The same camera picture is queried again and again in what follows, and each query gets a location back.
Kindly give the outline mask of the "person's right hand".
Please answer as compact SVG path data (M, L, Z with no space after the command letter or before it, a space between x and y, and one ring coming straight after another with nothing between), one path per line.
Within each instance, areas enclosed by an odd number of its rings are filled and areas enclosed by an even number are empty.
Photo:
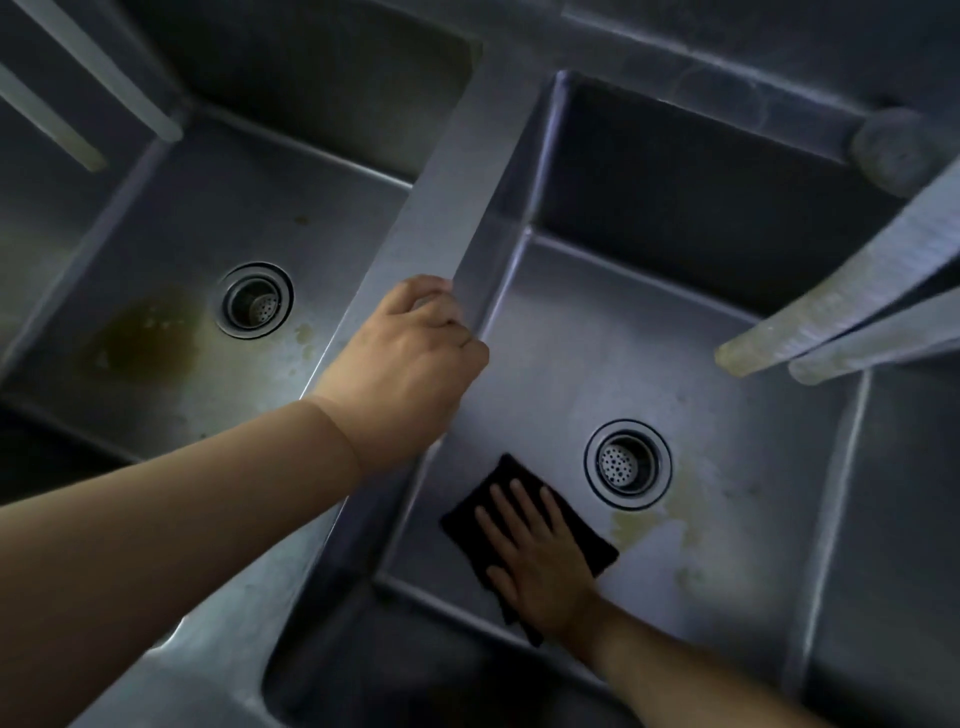
M483 508L475 518L505 567L518 582L521 602L508 602L520 617L545 637L566 648L574 647L589 607L596 601L594 577L572 538L556 538L520 481L512 480L511 494L530 529L530 540L512 540Z

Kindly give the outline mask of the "person's left hand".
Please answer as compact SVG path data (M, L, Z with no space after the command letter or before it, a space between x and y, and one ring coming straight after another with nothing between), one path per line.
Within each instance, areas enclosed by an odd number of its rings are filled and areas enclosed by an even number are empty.
M307 395L342 433L364 477L399 467L433 445L489 364L418 349L390 323L390 292Z

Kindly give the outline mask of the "black cleaning cloth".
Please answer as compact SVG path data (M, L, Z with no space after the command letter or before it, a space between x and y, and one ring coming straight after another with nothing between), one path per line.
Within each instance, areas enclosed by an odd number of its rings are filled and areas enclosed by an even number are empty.
M527 622L520 619L518 612L509 605L506 599L498 592L490 580L487 570L497 566L505 568L505 562L500 558L494 546L484 534L475 517L475 510L483 507L494 524L505 534L509 533L502 516L499 514L496 503L491 494L491 488L498 485L502 488L507 500L515 509L520 509L509 486L513 480L519 481L534 502L540 514L548 519L548 511L540 491L545 488L546 482L535 475L527 467L509 453L502 454L496 467L474 488L467 497L458 503L452 510L444 514L439 525L444 534L459 548L470 564L474 576L480 585L492 593L501 610L506 625L519 625L532 648L539 648L544 643L544 635ZM600 577L607 569L618 561L619 551L610 542L601 537L591 528L560 494L551 486L551 491L558 510L571 531L574 541L582 552L585 563L593 577Z

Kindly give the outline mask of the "person's left forearm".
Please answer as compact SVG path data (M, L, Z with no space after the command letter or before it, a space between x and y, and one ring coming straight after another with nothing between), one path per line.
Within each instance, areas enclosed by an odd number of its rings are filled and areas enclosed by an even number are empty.
M0 728L65 728L361 478L347 431L301 400L0 507Z

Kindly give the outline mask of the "person's right forearm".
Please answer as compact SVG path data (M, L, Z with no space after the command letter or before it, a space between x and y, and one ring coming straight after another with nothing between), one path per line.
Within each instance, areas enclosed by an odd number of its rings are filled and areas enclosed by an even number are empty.
M644 728L834 728L595 593L564 628L562 643Z

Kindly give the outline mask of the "round metal drain strainer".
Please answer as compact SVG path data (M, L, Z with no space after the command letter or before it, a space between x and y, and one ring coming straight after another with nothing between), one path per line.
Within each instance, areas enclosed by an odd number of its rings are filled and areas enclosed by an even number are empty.
M653 508L674 476L672 452L662 435L630 418L611 420L589 438L583 469L594 494L623 512Z
M295 300L292 279L281 267L256 261L227 272L210 295L210 310L225 335L254 340L266 337L287 320Z

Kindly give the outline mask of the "stainless steel double sink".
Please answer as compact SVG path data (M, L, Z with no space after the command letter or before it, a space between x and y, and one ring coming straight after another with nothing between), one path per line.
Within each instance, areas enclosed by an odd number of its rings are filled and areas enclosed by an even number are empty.
M960 728L960 349L818 386L714 364L905 206L848 161L872 113L960 127L960 0L54 2L183 137L0 0L0 63L108 162L0 99L0 497L306 394L417 273L491 350L426 455L71 728L640 728L440 527L505 452L618 548L625 609L843 728ZM210 295L257 261L293 308L235 339ZM620 419L672 453L645 511L585 475Z

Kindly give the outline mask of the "thick metal faucet spout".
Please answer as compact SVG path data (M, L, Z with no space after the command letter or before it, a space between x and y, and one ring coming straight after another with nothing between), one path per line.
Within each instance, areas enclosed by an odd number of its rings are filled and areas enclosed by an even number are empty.
M744 378L846 334L960 256L960 154L834 273L717 347L715 363Z
M182 140L181 123L162 111L55 0L11 1L160 140Z

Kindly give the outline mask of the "grey round faucet base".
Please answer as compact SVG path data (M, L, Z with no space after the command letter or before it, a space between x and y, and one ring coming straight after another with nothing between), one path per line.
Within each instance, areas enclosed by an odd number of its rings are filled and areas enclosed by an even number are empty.
M909 200L960 155L960 127L904 106L871 114L848 143L853 165L877 188Z

